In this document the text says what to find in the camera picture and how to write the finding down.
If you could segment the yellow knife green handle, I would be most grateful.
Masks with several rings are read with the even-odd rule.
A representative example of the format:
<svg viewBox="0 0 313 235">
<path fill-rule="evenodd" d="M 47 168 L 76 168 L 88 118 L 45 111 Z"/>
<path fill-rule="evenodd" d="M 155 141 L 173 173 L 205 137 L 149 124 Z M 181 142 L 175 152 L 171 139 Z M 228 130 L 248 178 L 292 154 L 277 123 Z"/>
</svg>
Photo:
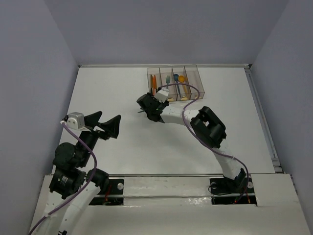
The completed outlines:
<svg viewBox="0 0 313 235">
<path fill-rule="evenodd" d="M 154 91 L 155 91 L 155 89 L 154 89 L 154 76 L 151 74 L 150 75 L 150 93 L 152 95 L 154 95 L 155 94 Z"/>
</svg>

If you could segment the orange knife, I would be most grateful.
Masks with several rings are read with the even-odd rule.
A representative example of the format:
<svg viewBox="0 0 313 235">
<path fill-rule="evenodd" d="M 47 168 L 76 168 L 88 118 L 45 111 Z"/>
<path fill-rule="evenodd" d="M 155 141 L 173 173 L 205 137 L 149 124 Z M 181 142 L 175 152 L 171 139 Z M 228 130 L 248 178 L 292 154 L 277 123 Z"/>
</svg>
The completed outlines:
<svg viewBox="0 0 313 235">
<path fill-rule="evenodd" d="M 156 80 L 156 76 L 155 75 L 153 75 L 153 76 L 154 76 L 154 89 L 155 89 L 154 93 L 156 94 L 156 92 L 157 92 L 157 80 Z"/>
</svg>

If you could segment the teal fork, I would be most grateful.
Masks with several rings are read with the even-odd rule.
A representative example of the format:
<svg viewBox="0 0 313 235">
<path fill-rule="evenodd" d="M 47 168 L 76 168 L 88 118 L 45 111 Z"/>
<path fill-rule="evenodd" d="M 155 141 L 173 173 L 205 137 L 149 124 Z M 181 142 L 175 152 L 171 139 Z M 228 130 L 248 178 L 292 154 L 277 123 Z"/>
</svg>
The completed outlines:
<svg viewBox="0 0 313 235">
<path fill-rule="evenodd" d="M 166 76 L 166 89 L 169 89 L 170 82 L 171 82 L 171 77 L 168 75 Z"/>
</svg>

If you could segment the yellow spoon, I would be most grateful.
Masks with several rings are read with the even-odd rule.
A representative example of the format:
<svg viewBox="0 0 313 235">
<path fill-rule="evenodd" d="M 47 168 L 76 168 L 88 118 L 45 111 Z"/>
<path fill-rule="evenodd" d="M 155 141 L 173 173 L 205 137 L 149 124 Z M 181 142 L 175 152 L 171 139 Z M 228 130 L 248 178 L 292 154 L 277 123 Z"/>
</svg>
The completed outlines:
<svg viewBox="0 0 313 235">
<path fill-rule="evenodd" d="M 184 90 L 184 95 L 181 98 L 181 100 L 183 100 L 183 101 L 188 100 L 189 92 L 188 92 L 188 88 L 186 86 L 185 77 L 183 75 L 179 75 L 179 83 L 181 84 L 181 86 L 183 87 L 183 90 Z"/>
</svg>

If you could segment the blue spoon dark handle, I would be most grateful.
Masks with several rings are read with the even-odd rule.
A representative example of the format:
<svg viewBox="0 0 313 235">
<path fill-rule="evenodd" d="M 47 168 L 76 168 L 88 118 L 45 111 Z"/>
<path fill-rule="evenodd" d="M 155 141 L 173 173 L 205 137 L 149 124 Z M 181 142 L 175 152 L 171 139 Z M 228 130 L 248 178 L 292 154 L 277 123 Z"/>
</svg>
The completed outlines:
<svg viewBox="0 0 313 235">
<path fill-rule="evenodd" d="M 174 74 L 174 82 L 175 82 L 176 87 L 177 87 L 177 92 L 181 96 L 180 88 L 179 88 L 179 75 L 178 74 Z"/>
</svg>

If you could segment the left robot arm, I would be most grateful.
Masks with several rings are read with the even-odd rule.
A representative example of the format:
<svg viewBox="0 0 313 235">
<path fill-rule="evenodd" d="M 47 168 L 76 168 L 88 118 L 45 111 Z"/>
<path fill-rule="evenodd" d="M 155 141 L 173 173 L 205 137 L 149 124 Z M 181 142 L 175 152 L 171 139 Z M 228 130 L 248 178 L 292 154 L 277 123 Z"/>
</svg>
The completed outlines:
<svg viewBox="0 0 313 235">
<path fill-rule="evenodd" d="M 93 149 L 99 139 L 118 137 L 121 115 L 106 122 L 99 121 L 101 116 L 101 111 L 87 116 L 73 112 L 61 120 L 77 143 L 64 142 L 55 149 L 45 210 L 29 234 L 71 235 L 93 198 L 110 190 L 109 174 L 98 169 Z"/>
</svg>

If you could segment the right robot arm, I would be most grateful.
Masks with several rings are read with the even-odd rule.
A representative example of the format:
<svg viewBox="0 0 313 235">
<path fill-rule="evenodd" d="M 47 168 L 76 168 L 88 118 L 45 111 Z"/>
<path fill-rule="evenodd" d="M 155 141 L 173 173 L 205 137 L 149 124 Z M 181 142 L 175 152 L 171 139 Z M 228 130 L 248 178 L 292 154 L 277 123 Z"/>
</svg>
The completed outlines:
<svg viewBox="0 0 313 235">
<path fill-rule="evenodd" d="M 230 155 L 225 144 L 226 127 L 209 107 L 204 106 L 199 110 L 176 108 L 151 93 L 142 95 L 136 102 L 151 121 L 186 126 L 203 146 L 213 152 L 223 172 L 223 186 L 229 191 L 247 188 L 247 167 Z"/>
</svg>

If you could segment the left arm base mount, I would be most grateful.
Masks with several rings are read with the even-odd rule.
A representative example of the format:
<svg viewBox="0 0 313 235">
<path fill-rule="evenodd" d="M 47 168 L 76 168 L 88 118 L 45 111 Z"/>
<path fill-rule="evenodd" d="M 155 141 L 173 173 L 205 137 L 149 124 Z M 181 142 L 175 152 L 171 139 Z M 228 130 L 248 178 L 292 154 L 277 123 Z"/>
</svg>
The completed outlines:
<svg viewBox="0 0 313 235">
<path fill-rule="evenodd" d="M 90 206 L 122 206 L 124 204 L 124 179 L 109 178 L 105 191 L 97 194 L 89 203 Z"/>
</svg>

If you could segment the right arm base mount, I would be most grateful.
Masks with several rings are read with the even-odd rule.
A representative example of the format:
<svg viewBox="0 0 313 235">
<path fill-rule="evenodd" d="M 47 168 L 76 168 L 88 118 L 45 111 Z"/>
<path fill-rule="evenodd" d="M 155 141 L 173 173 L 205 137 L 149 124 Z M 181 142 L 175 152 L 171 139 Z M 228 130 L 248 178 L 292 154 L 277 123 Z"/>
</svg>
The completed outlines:
<svg viewBox="0 0 313 235">
<path fill-rule="evenodd" d="M 211 203 L 213 205 L 257 205 L 254 185 L 251 177 L 249 177 L 248 184 L 247 179 L 245 179 L 243 185 L 237 189 L 227 186 L 224 178 L 211 178 L 208 191 L 211 193 Z"/>
</svg>

